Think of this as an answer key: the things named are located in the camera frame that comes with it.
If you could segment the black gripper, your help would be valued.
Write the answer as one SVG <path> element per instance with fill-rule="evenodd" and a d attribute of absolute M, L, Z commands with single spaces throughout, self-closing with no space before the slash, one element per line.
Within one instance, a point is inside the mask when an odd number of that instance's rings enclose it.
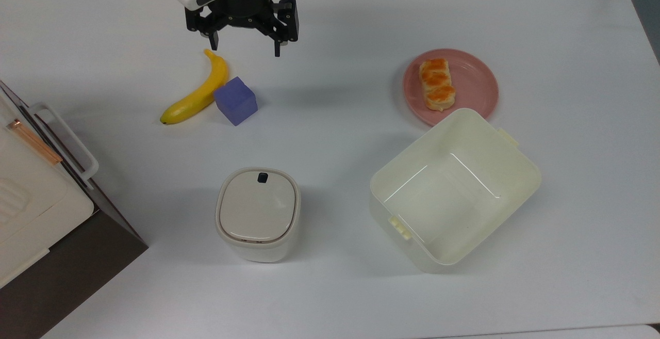
<path fill-rule="evenodd" d="M 186 8 L 186 28 L 207 38 L 213 51 L 218 50 L 218 33 L 224 26 L 254 28 L 274 43 L 274 56 L 281 56 L 281 47 L 299 40 L 299 14 L 295 0 L 216 0 L 203 8 Z"/>

